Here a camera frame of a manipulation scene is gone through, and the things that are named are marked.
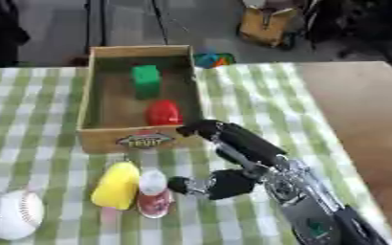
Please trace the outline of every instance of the red stitching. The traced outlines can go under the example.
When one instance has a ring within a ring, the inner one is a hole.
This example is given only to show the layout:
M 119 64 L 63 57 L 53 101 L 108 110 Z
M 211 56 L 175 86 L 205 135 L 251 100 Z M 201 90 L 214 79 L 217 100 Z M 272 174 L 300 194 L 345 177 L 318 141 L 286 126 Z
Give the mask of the red stitching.
M 30 216 L 29 209 L 28 209 L 27 198 L 30 196 L 30 194 L 31 192 L 25 191 L 24 195 L 22 196 L 22 199 L 19 202 L 19 212 L 22 215 L 22 219 L 25 222 L 37 228 L 38 222 L 33 220 L 33 218 Z

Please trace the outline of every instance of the table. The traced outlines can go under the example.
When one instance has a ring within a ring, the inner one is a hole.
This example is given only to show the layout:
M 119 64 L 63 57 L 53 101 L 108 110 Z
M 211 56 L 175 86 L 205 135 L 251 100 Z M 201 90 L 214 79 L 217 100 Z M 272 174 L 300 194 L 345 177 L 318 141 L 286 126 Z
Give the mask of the table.
M 297 68 L 392 225 L 392 67 L 346 62 Z
M 339 69 L 340 64 L 332 65 L 331 69 Z M 392 244 L 383 216 L 301 80 L 308 82 L 304 76 L 314 76 L 308 66 L 198 70 L 204 114 L 240 123 L 311 165 L 340 199 L 370 217 Z M 0 70 L 0 191 L 26 187 L 42 196 L 47 208 L 41 228 L 22 242 L 295 244 L 287 222 L 262 187 L 217 202 L 178 195 L 162 219 L 146 219 L 135 209 L 114 221 L 100 219 L 89 195 L 102 172 L 123 156 L 86 155 L 80 148 L 76 114 L 84 75 L 85 69 L 75 68 Z M 203 177 L 230 166 L 209 144 L 136 151 L 129 157 L 141 168 L 158 167 L 167 176 Z

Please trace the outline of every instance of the green checkered tablecloth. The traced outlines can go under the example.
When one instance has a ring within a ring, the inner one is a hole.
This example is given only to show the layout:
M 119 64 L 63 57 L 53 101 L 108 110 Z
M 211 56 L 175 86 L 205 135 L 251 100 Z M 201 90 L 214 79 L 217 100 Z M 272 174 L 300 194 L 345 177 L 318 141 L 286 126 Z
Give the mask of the green checkered tablecloth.
M 177 195 L 162 219 L 134 208 L 102 221 L 89 196 L 122 154 L 87 155 L 80 148 L 76 115 L 84 75 L 75 68 L 0 69 L 0 192 L 28 188 L 46 205 L 40 229 L 12 244 L 295 244 L 262 187 L 216 202 Z M 382 214 L 292 64 L 233 65 L 197 70 L 197 77 L 207 118 L 239 123 L 287 149 L 392 244 Z M 168 176 L 204 177 L 231 167 L 209 143 L 130 158 Z

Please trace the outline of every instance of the label on box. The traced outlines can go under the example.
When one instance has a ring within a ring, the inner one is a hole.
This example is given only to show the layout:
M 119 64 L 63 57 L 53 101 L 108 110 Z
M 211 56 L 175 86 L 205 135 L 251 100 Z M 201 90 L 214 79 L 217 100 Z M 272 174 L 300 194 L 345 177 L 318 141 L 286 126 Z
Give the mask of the label on box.
M 139 134 L 129 135 L 128 137 L 117 140 L 118 145 L 128 146 L 130 148 L 147 149 L 171 142 L 174 138 L 163 133 L 149 133 L 142 131 Z

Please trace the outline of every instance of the wooden box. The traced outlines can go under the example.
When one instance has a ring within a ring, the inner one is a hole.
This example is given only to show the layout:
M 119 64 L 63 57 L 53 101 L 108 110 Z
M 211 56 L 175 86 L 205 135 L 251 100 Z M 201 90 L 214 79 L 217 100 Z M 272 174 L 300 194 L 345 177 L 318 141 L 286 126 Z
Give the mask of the wooden box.
M 131 69 L 140 65 L 156 65 L 160 71 L 161 92 L 154 100 L 135 97 Z M 145 110 L 158 99 L 174 100 L 184 123 L 203 117 L 190 46 L 92 49 L 76 129 L 84 151 L 123 152 L 133 148 L 189 146 L 200 141 L 177 134 L 177 125 L 147 125 Z

